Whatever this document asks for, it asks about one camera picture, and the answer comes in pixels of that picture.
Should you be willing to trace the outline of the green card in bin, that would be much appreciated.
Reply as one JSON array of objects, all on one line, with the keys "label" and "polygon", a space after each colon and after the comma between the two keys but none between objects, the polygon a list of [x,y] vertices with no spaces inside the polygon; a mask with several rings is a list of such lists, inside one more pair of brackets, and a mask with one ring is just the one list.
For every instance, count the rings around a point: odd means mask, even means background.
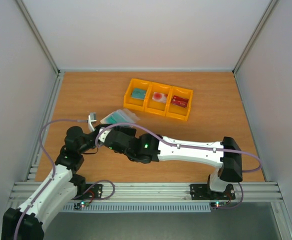
[{"label": "green card in bin", "polygon": [[131,97],[133,99],[137,100],[144,100],[146,96],[147,91],[145,89],[141,88],[134,88],[131,93]]}]

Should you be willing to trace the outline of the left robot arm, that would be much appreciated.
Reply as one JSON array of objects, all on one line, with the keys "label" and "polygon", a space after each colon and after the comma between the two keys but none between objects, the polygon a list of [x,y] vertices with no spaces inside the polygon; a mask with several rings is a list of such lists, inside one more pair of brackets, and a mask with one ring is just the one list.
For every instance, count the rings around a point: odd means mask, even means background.
[{"label": "left robot arm", "polygon": [[63,206],[86,195],[86,179],[77,172],[84,162],[83,154],[97,147],[99,133],[106,127],[100,124],[90,133],[84,133],[79,126],[67,130],[64,145],[46,179],[18,208],[10,207],[4,213],[1,239],[42,240]]}]

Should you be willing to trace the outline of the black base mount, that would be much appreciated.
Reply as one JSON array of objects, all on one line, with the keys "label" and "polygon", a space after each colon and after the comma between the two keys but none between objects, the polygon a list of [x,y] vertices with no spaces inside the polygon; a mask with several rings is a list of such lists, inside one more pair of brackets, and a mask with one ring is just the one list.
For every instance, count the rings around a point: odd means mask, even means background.
[{"label": "black base mount", "polygon": [[193,183],[189,185],[189,194],[192,200],[235,200],[235,190],[232,184],[228,184],[224,192],[210,190],[207,183]]},{"label": "black base mount", "polygon": [[74,197],[72,200],[76,201],[83,201],[83,200],[91,200],[91,199],[101,199],[103,193],[103,185],[102,184],[96,184],[93,187],[91,187],[86,193]]}]

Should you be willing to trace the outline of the yellow plastic bin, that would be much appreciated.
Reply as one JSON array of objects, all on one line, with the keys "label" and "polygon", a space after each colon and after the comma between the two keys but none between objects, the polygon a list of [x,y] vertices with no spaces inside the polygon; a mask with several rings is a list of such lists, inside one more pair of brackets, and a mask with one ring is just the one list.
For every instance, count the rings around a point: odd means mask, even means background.
[{"label": "yellow plastic bin", "polygon": [[143,112],[149,97],[150,86],[150,81],[132,78],[124,95],[123,107]]},{"label": "yellow plastic bin", "polygon": [[[168,118],[187,121],[191,112],[193,94],[194,94],[194,91],[191,89],[172,86],[169,97],[168,97],[168,101],[167,101],[168,106],[167,106],[165,116]],[[180,96],[182,98],[189,99],[187,107],[183,108],[183,107],[171,104],[171,100],[173,96]]]},{"label": "yellow plastic bin", "polygon": [[144,112],[165,116],[172,86],[152,82],[147,90]]}]

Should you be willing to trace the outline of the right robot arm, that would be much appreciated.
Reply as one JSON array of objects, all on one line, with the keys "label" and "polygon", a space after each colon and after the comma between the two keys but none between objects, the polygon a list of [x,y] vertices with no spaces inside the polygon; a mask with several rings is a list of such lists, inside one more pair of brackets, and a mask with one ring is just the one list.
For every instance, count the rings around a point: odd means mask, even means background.
[{"label": "right robot arm", "polygon": [[112,127],[103,131],[98,141],[132,162],[183,161],[213,167],[206,186],[211,198],[220,197],[228,185],[243,180],[241,150],[231,137],[216,142],[193,142],[151,133],[139,137],[135,134],[134,128]]}]

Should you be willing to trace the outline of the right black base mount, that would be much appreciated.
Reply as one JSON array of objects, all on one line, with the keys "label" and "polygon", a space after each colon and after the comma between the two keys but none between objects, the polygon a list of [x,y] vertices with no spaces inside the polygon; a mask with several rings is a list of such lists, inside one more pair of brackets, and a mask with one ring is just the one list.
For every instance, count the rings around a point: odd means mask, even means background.
[{"label": "right black base mount", "polygon": [[207,183],[193,183],[189,185],[189,194],[192,200],[235,200],[235,190],[232,184],[228,184],[224,192],[210,190]]}]

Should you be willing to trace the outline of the beige card holder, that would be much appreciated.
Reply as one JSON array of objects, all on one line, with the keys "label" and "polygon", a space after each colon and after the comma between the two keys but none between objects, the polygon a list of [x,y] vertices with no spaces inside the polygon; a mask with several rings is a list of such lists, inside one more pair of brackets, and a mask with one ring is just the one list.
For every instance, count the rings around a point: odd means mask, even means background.
[{"label": "beige card holder", "polygon": [[135,113],[131,112],[127,108],[118,109],[113,111],[106,117],[100,120],[101,124],[117,124],[117,123],[133,123],[135,124],[140,120]]}]

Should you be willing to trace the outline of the pink red card in bin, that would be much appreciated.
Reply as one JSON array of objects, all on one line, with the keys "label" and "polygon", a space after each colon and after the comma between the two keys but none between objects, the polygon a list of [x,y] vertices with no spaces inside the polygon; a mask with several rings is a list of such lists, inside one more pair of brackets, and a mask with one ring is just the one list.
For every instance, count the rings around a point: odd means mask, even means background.
[{"label": "pink red card in bin", "polygon": [[154,92],[152,95],[152,100],[157,103],[165,104],[167,102],[168,95],[161,92]]}]

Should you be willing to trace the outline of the aluminium front rail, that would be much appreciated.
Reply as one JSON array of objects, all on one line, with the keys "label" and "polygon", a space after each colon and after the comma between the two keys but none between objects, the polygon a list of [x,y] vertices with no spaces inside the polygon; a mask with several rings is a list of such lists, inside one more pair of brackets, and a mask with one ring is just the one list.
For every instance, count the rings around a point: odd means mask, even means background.
[{"label": "aluminium front rail", "polygon": [[[29,198],[40,186],[40,182],[16,182],[9,200],[21,202]],[[243,202],[283,202],[283,196],[276,182],[243,182],[233,185],[235,201]],[[148,203],[148,202],[190,202],[192,200],[189,182],[117,182],[110,202]]]}]

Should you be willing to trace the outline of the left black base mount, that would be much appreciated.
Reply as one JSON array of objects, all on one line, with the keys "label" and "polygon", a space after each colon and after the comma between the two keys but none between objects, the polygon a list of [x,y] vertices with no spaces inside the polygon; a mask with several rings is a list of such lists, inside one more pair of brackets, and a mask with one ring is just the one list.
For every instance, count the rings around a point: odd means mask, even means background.
[{"label": "left black base mount", "polygon": [[74,197],[72,200],[76,201],[83,201],[83,200],[91,200],[91,199],[101,199],[103,193],[103,185],[102,184],[96,184],[93,187],[91,187],[86,193]]}]

